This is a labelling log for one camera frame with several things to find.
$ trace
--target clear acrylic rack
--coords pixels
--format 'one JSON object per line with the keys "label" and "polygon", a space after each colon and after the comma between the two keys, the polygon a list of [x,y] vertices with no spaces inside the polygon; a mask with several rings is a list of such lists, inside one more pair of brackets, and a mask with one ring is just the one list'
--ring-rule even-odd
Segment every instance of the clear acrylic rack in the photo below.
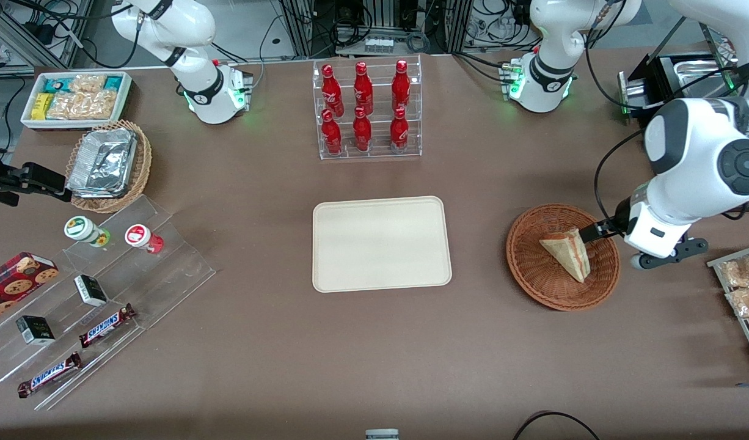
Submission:
{"label": "clear acrylic rack", "polygon": [[[407,134],[407,147],[404,153],[396,154],[391,151],[391,121],[393,109],[391,106],[391,82],[396,73],[396,62],[404,59],[407,62],[407,75],[410,77],[410,103],[406,110],[406,120],[410,125]],[[355,145],[353,134],[353,120],[355,120],[356,99],[353,94],[353,83],[356,81],[356,62],[361,59],[328,59],[314,62],[312,76],[312,92],[315,103],[315,125],[318,126],[318,150],[322,160],[333,159],[369,159],[369,158],[408,158],[421,156],[423,153],[422,137],[422,67],[420,56],[383,56],[366,58],[367,72],[372,80],[374,89],[374,112],[369,115],[372,125],[372,145],[367,153],[362,153]],[[336,122],[342,131],[342,154],[332,156],[328,154],[323,141],[321,125],[321,111],[325,108],[323,101],[323,75],[320,73],[324,64],[334,68],[334,76],[342,87],[342,100],[345,105],[343,117]]]}
{"label": "clear acrylic rack", "polygon": [[[148,254],[124,241],[126,229],[136,223],[147,225],[163,238],[160,253]],[[81,370],[64,374],[23,399],[25,406],[51,409],[216,272],[170,223],[170,214],[146,196],[138,197],[100,226],[111,233],[106,247],[76,242],[60,252],[53,258],[60,273],[48,288],[33,293],[0,317],[0,385],[12,388],[13,398],[18,398],[20,382],[64,361],[74,351],[84,364]],[[81,273],[100,282],[109,298],[103,307],[81,301],[73,282]],[[90,347],[81,348],[79,335],[128,303],[136,317]],[[43,347],[27,345],[15,324],[21,315],[46,318],[56,340]]]}

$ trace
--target table surface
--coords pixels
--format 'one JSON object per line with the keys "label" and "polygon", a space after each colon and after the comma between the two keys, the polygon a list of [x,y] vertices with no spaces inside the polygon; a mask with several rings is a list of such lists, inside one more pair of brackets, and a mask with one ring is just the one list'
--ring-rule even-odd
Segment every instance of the table surface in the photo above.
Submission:
{"label": "table surface", "polygon": [[[604,85],[613,92],[647,50],[595,50]],[[602,438],[749,438],[749,389],[734,387],[749,380],[749,347],[704,264],[749,247],[749,215],[696,225],[712,246],[702,257],[625,265],[597,309],[546,309],[506,267],[506,232],[538,204],[599,216],[594,168],[635,128],[583,63],[559,109],[531,114],[451,56],[422,62],[424,156],[377,163],[319,160],[312,62],[269,64],[252,110],[220,126],[187,110],[168,70],[133,70],[125,116],[152,143],[146,194],[219,272],[54,409],[33,412],[0,386],[0,438],[343,439],[389,427],[405,440],[508,438],[540,409]],[[25,129],[14,163],[64,170],[78,137]],[[633,142],[602,173],[604,202],[649,178]],[[449,284],[313,289],[318,203],[427,195],[445,204]],[[77,214],[39,195],[0,206],[0,264],[67,247],[61,225]]]}

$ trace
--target cookie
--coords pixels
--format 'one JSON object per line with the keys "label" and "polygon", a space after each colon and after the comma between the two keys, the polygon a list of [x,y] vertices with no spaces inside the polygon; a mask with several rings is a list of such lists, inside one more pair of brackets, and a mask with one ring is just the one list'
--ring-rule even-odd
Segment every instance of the cookie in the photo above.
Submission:
{"label": "cookie", "polygon": [[30,290],[30,287],[32,287],[32,285],[33,282],[29,279],[17,279],[16,281],[11,281],[11,284],[9,284],[8,286],[5,286],[5,293],[7,295],[19,295],[19,293],[24,293]]}
{"label": "cookie", "polygon": [[35,273],[40,264],[30,257],[23,257],[18,263],[16,263],[16,271],[23,273],[24,275],[32,275]]}
{"label": "cookie", "polygon": [[3,312],[10,309],[11,306],[14,306],[16,304],[16,301],[6,301],[3,303],[0,303],[0,315],[2,315]]}
{"label": "cookie", "polygon": [[44,284],[44,282],[49,281],[50,279],[57,276],[59,273],[59,270],[56,270],[55,268],[47,268],[43,272],[37,274],[35,276],[35,282],[39,282],[40,284]]}

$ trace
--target red bottle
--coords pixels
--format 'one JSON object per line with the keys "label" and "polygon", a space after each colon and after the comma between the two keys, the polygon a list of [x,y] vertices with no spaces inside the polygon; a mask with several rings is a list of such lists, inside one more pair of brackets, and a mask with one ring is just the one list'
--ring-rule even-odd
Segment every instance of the red bottle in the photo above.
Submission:
{"label": "red bottle", "polygon": [[322,67],[323,72],[323,100],[326,108],[334,112],[334,117],[342,117],[345,114],[345,105],[342,103],[342,88],[339,81],[334,78],[334,68],[326,64]]}
{"label": "red bottle", "polygon": [[342,132],[339,131],[339,125],[334,120],[334,114],[330,109],[323,109],[321,117],[323,117],[321,131],[323,131],[323,140],[328,154],[339,156],[342,154]]}
{"label": "red bottle", "polygon": [[353,84],[356,93],[356,105],[362,106],[366,114],[375,111],[375,95],[372,92],[372,80],[367,74],[366,62],[356,62],[356,82]]}
{"label": "red bottle", "polygon": [[356,108],[356,119],[353,120],[353,131],[356,134],[356,148],[362,153],[369,151],[372,142],[372,124],[363,106]]}
{"label": "red bottle", "polygon": [[400,106],[393,112],[391,121],[391,151],[396,154],[404,153],[407,148],[407,131],[410,125],[404,119],[404,114],[404,108]]}
{"label": "red bottle", "polygon": [[410,78],[407,75],[407,62],[400,59],[396,62],[396,75],[391,83],[392,107],[396,111],[399,106],[407,108],[410,103]]}

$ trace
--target brown wicker basket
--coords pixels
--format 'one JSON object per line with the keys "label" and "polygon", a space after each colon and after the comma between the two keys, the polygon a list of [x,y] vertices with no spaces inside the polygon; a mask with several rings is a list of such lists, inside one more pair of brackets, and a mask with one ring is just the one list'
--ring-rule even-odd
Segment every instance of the brown wicker basket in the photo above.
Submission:
{"label": "brown wicker basket", "polygon": [[[149,145],[149,139],[146,139],[144,132],[135,123],[128,122],[127,120],[106,123],[92,130],[113,130],[115,128],[130,129],[138,136],[135,158],[133,159],[133,170],[131,171],[129,181],[130,189],[123,197],[118,199],[82,199],[81,197],[73,196],[70,200],[73,206],[86,211],[109,214],[120,211],[120,209],[133,203],[144,192],[146,181],[149,179],[149,167],[152,166],[152,146]],[[73,170],[73,165],[76,162],[76,154],[78,154],[79,147],[81,146],[81,139],[76,142],[76,148],[73,149],[73,153],[70,153],[70,160],[67,167],[65,167],[65,178],[70,177],[70,172]]]}
{"label": "brown wicker basket", "polygon": [[577,282],[540,244],[548,233],[562,233],[597,222],[574,206],[552,203],[521,214],[505,243],[508,265],[519,285],[539,303],[567,312],[592,309],[616,287],[621,262],[610,238],[587,243],[591,273]]}

